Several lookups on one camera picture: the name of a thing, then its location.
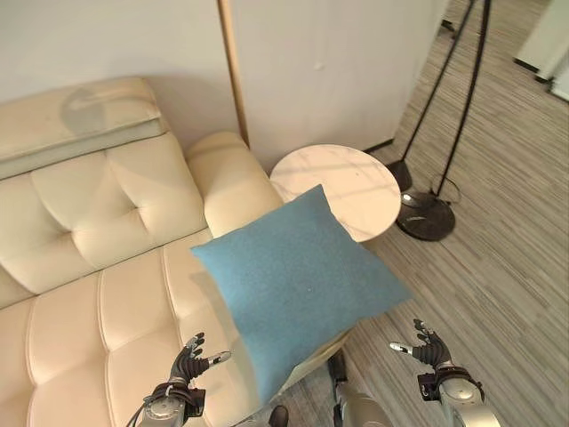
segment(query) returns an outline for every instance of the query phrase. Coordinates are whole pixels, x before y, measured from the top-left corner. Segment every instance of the wall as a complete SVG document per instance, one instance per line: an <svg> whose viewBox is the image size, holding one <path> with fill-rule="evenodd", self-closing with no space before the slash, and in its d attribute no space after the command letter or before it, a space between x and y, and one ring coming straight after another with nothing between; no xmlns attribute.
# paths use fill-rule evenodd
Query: wall
<svg viewBox="0 0 569 427"><path fill-rule="evenodd" d="M569 48L569 1L552 0L517 58L533 65L538 76L550 78Z"/></svg>
<svg viewBox="0 0 569 427"><path fill-rule="evenodd" d="M252 151L393 138L448 0L226 2Z"/></svg>
<svg viewBox="0 0 569 427"><path fill-rule="evenodd" d="M238 130L214 0L0 1L0 102L129 75L183 144Z"/></svg>

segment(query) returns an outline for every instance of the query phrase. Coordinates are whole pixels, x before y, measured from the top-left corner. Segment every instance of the marble tabletop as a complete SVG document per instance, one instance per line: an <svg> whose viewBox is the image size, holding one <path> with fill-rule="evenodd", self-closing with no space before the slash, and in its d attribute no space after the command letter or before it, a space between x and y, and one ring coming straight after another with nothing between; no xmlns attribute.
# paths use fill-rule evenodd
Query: marble tabletop
<svg viewBox="0 0 569 427"><path fill-rule="evenodd" d="M312 145L275 166L270 180L284 201L322 184L336 219L356 242L379 236L397 218L401 193L388 168L358 149Z"/></svg>

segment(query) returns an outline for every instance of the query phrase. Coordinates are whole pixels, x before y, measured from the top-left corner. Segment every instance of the baseboard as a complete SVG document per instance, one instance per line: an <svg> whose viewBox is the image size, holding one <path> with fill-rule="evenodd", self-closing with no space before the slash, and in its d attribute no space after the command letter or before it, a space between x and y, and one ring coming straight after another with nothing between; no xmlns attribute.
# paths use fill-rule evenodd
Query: baseboard
<svg viewBox="0 0 569 427"><path fill-rule="evenodd" d="M551 81L553 80L553 77L552 78L543 78L543 77L535 76L534 79L536 82L546 84L546 83L551 83Z"/></svg>
<svg viewBox="0 0 569 427"><path fill-rule="evenodd" d="M524 60L519 60L518 58L514 58L514 63L516 63L520 67L524 67L525 69L529 69L533 73L537 73L540 70L539 68L534 67L532 64L528 64Z"/></svg>
<svg viewBox="0 0 569 427"><path fill-rule="evenodd" d="M376 149L382 149L383 147L387 147L388 145L391 145L393 143L393 138L391 138L390 140L381 142L377 145L374 145L373 147L370 147L369 149L364 149L363 152L365 154L370 154L372 152L374 152Z"/></svg>

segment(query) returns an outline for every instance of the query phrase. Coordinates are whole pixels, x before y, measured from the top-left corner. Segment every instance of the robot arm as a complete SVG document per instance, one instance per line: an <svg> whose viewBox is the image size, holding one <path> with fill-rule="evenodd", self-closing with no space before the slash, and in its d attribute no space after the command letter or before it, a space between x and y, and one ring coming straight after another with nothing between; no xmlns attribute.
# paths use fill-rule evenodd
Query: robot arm
<svg viewBox="0 0 569 427"><path fill-rule="evenodd" d="M126 427L134 427L143 412L139 427L181 427L190 417L204 412L205 390L190 389L190 382L210 367L231 357L223 351L207 359L198 358L204 343L204 333L192 337L172 364L170 379L159 384L132 416Z"/></svg>
<svg viewBox="0 0 569 427"><path fill-rule="evenodd" d="M421 320L414 320L417 336L425 342L411 347L392 342L393 350L409 354L420 362L431 365L434 374L419 375L419 389L423 400L438 400L451 427L500 427L498 420L485 405L482 384L475 382L463 367L454 365L446 344Z"/></svg>

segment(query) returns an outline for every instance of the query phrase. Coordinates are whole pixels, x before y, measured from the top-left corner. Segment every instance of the tufted seat cushion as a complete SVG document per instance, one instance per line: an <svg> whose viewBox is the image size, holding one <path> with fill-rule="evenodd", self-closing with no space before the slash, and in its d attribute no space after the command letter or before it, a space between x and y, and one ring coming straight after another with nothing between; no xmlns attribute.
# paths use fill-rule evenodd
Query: tufted seat cushion
<svg viewBox="0 0 569 427"><path fill-rule="evenodd" d="M233 358L198 378L204 417L229 426L253 412L252 369L217 286L188 248L208 229L0 310L4 426L123 426L167 379L181 345L204 331L204 354Z"/></svg>
<svg viewBox="0 0 569 427"><path fill-rule="evenodd" d="M0 181L0 306L206 227L171 133Z"/></svg>

